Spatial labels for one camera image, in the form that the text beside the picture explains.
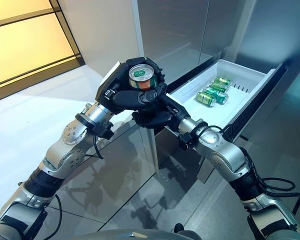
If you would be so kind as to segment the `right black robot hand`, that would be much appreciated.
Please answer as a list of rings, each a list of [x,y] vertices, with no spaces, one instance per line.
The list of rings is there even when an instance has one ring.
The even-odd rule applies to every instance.
[[[133,120],[143,128],[156,129],[168,126],[174,132],[183,119],[191,116],[187,110],[168,95],[161,96],[147,110],[137,110],[132,113]]]

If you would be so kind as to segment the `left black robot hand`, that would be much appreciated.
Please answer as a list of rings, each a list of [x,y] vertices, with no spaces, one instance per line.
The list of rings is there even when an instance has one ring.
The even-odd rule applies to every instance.
[[[129,71],[132,67],[146,64],[153,68],[157,85],[148,90],[133,88],[129,83]],[[124,110],[145,110],[155,104],[166,93],[164,75],[161,68],[150,58],[137,57],[114,66],[97,90],[95,100],[113,114]]]

